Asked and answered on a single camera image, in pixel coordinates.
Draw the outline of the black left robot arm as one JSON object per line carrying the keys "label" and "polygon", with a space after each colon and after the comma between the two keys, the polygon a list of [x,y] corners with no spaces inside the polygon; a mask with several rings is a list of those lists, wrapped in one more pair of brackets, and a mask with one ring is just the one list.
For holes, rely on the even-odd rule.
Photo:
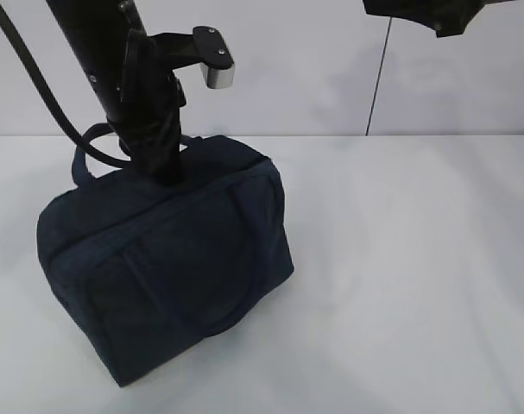
{"label": "black left robot arm", "polygon": [[132,1],[50,1],[48,7],[132,167],[163,185],[183,178],[181,90]]}

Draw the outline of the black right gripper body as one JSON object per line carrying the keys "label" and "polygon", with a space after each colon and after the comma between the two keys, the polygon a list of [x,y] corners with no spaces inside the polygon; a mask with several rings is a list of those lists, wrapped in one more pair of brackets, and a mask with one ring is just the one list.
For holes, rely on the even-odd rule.
{"label": "black right gripper body", "polygon": [[368,15],[416,22],[438,38],[462,35],[485,5],[479,0],[363,0]]}

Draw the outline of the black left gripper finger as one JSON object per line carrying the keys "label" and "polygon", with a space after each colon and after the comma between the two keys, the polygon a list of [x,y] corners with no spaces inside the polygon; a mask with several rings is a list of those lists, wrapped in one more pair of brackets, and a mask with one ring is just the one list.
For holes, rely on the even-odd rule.
{"label": "black left gripper finger", "polygon": [[182,180],[179,109],[170,110],[163,119],[150,125],[119,129],[118,135],[120,147],[137,173],[166,186]]}

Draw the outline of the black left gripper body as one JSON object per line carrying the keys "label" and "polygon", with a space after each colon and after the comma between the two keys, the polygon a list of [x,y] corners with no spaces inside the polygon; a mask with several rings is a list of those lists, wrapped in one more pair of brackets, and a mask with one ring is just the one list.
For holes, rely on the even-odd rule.
{"label": "black left gripper body", "polygon": [[155,40],[138,29],[128,32],[118,86],[117,125],[161,121],[178,112],[182,103],[178,81],[166,67]]}

